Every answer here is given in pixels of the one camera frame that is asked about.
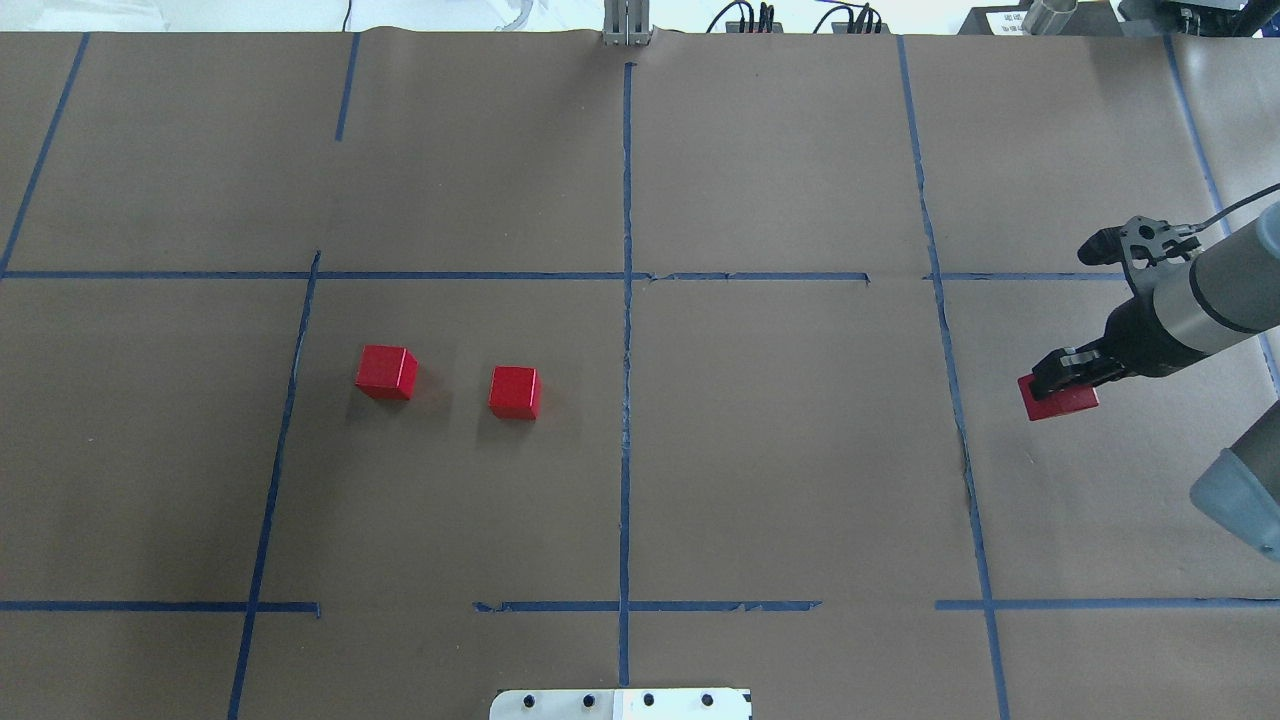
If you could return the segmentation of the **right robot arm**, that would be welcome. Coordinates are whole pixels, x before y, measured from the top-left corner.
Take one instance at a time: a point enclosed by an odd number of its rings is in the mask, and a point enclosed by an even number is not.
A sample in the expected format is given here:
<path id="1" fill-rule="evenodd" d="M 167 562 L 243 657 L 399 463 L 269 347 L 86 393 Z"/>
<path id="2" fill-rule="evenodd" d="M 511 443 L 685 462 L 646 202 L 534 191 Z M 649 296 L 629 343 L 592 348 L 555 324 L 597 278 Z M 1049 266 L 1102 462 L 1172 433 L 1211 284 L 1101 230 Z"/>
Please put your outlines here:
<path id="1" fill-rule="evenodd" d="M 1277 208 L 1210 247 L 1198 225 L 1133 217 L 1079 249 L 1088 266 L 1117 264 L 1132 296 L 1100 338 L 1042 357 L 1019 389 L 1032 421 L 1098 405 L 1097 388 L 1164 378 L 1279 324 Z M 1192 503 L 1270 561 L 1279 556 L 1279 409 L 1222 450 L 1190 488 Z"/>

